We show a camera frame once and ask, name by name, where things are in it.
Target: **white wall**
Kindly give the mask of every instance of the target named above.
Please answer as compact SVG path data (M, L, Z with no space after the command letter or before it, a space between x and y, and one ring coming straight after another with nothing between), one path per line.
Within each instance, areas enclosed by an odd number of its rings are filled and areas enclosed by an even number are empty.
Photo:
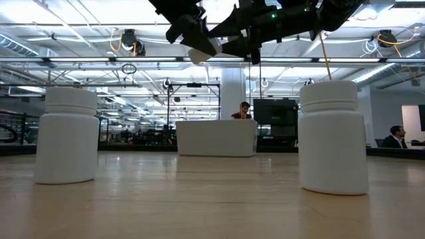
M371 92L373 135L384 139L390 128L403 125L402 106L425 104L425 95L419 92Z
M44 101L39 98L31 98L29 103L25 103L21 99L0 99L0 110L41 116L44 114Z
M373 113L372 113L372 104L371 104L371 89L369 86L366 86L361 89L357 94L359 97L357 111L363 114L365 119L365 130L366 130L366 143L371 147L377 147L375 138L373 135Z
M403 126L406 131L406 142L412 141L413 139L419 141L425 141L425 132L421 131L420 127L420 116L418 106L403 106Z

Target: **railing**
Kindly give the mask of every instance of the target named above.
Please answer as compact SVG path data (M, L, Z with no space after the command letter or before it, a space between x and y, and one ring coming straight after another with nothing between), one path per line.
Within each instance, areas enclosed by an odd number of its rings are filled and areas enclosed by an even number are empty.
M0 111L0 145L37 143L39 117Z

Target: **person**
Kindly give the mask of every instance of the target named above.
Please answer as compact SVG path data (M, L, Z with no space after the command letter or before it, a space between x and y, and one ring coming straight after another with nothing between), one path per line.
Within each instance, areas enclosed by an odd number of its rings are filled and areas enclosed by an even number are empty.
M252 116L248 114L250 107L251 106L248 102L242 102L240 104L240 111L238 113L232 114L232 118L238 120L251 120Z
M404 142L404 136L406 132L402 126L392 126L390 129L391 135L386 137L382 143L382 147L392 149L407 149L406 143Z

